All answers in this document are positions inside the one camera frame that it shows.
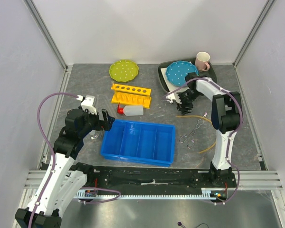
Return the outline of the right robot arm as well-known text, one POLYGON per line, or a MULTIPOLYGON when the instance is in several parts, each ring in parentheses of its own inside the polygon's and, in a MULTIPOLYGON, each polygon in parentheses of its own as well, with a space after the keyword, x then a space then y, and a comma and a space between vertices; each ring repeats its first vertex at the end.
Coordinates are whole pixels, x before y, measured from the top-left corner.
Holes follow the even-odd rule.
POLYGON ((224 170, 231 167, 232 145, 239 127, 243 123, 241 96, 219 86, 210 77, 199 77, 195 73, 185 76, 186 91, 177 94, 177 108, 188 114, 193 101, 204 95, 211 102, 211 122, 216 130, 216 147, 212 166, 216 171, 208 175, 209 184, 219 187, 225 182, 224 170))

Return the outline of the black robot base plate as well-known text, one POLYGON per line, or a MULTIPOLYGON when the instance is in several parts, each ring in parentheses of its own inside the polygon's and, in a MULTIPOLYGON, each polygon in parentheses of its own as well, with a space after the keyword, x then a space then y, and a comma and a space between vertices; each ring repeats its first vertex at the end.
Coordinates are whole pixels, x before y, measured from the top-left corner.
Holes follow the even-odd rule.
POLYGON ((202 188, 229 189, 237 185, 235 174, 226 171, 175 168, 92 166, 77 163, 71 171, 87 175, 86 187, 117 190, 121 193, 196 193, 202 188))

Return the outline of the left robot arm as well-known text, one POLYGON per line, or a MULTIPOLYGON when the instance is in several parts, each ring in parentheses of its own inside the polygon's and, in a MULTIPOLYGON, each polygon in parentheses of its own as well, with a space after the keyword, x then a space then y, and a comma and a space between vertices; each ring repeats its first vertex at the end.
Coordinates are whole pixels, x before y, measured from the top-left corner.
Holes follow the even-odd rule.
POLYGON ((68 111, 65 126, 54 142, 53 154, 46 174, 32 201, 24 209, 18 209, 15 220, 22 228, 58 228, 63 214, 77 192, 93 185, 95 176, 89 171, 71 171, 84 138, 93 130, 109 131, 115 118, 102 109, 91 114, 81 108, 68 111))

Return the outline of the clear glass test tube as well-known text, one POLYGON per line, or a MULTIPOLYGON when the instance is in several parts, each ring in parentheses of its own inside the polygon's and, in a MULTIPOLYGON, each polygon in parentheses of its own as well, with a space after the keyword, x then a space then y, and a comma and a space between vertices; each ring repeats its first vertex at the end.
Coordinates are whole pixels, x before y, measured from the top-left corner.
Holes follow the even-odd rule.
POLYGON ((160 118, 165 117, 166 115, 165 114, 150 114, 149 116, 154 119, 160 119, 160 118))

